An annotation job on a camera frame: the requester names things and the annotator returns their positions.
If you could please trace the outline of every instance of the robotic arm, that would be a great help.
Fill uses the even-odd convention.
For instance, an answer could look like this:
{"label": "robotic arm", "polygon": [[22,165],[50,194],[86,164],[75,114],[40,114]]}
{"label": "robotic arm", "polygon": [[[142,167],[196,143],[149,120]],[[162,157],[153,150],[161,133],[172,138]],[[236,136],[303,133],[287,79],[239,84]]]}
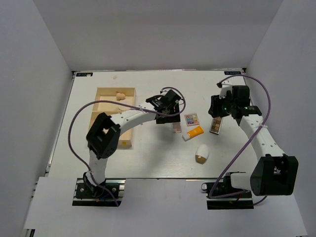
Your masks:
{"label": "robotic arm", "polygon": [[[208,113],[213,118],[231,115],[250,138],[261,125],[263,117],[257,106],[250,105],[249,87],[231,85],[229,81],[218,86],[221,92],[211,97]],[[258,159],[254,171],[251,174],[227,173],[222,192],[233,193],[242,189],[251,190],[256,196],[292,194],[298,169],[296,157],[287,156],[266,127],[253,138],[251,145]]]}
{"label": "robotic arm", "polygon": [[[91,190],[93,197],[99,197],[103,189],[98,187],[91,178],[91,173],[95,181],[106,187],[105,169],[110,157],[117,149],[119,137],[131,128],[143,124],[144,122],[156,120],[157,124],[179,122],[179,101],[181,97],[173,90],[167,91],[165,95],[157,95],[148,98],[139,107],[140,110],[127,110],[115,115],[101,113],[96,118],[90,128],[86,139],[88,141],[91,172],[83,175],[83,181]],[[172,117],[157,115],[144,111],[151,110],[165,115],[175,115]]]}

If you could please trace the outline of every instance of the wall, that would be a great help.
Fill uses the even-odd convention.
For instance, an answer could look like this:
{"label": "wall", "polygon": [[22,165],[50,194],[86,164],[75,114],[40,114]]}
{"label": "wall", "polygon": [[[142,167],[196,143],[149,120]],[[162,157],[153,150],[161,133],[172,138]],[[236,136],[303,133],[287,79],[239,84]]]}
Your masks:
{"label": "wall", "polygon": [[246,67],[282,0],[34,0],[71,70]]}
{"label": "wall", "polygon": [[31,0],[0,3],[0,232],[17,237],[72,74]]}
{"label": "wall", "polygon": [[[309,236],[316,236],[315,9],[314,0],[285,0],[247,70],[271,94],[269,130],[284,151],[299,160],[294,194]],[[265,112],[264,92],[249,84],[254,102]]]}

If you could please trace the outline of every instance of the wooden tray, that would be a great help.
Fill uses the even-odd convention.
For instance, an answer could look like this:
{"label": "wooden tray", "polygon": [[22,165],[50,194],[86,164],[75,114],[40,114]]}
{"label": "wooden tray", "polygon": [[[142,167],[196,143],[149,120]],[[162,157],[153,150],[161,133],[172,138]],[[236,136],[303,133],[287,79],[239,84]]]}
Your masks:
{"label": "wooden tray", "polygon": [[[124,100],[117,100],[117,92],[124,93],[126,98]],[[135,106],[136,103],[136,90],[134,87],[98,87],[95,100],[110,100],[120,103],[126,103]],[[105,112],[107,115],[114,115],[128,110],[129,108],[110,104],[110,103],[97,103],[93,105],[91,120],[89,128],[91,128],[97,116]],[[118,140],[119,148],[128,148],[132,146],[133,129],[123,133]]]}

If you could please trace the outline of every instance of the black label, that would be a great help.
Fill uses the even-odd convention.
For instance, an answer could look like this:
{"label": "black label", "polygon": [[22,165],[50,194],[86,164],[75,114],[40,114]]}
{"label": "black label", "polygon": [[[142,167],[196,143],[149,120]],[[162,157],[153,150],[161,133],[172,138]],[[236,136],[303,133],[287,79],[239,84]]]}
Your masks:
{"label": "black label", "polygon": [[93,73],[77,73],[76,77],[91,77]]}
{"label": "black label", "polygon": [[240,71],[224,71],[225,75],[241,75]]}

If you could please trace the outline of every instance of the tabletop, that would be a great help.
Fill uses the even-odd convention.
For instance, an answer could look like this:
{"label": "tabletop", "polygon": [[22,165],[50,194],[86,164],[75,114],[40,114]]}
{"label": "tabletop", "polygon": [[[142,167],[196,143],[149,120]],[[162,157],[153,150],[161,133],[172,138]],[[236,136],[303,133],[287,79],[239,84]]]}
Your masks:
{"label": "tabletop", "polygon": [[[86,167],[71,153],[67,134],[76,111],[94,101],[98,87],[135,87],[136,105],[161,88],[173,86],[185,96],[187,107],[181,114],[182,133],[173,133],[170,124],[146,122],[133,130],[132,147],[117,151],[109,157],[107,178],[214,178],[232,160],[247,141],[247,136],[235,120],[225,117],[219,135],[209,133],[212,117],[208,114],[210,97],[219,94],[216,83],[225,78],[224,71],[133,71],[93,72],[91,77],[75,77],[61,130],[53,154],[49,177],[82,177]],[[233,84],[244,84],[243,77],[231,79]],[[87,141],[92,106],[77,118],[71,141],[75,151],[89,161]],[[197,113],[204,130],[187,142],[182,134],[193,129],[187,126],[185,114]],[[209,158],[204,164],[195,160],[199,145],[206,144]],[[254,150],[249,146],[229,171],[252,172],[257,163]]]}

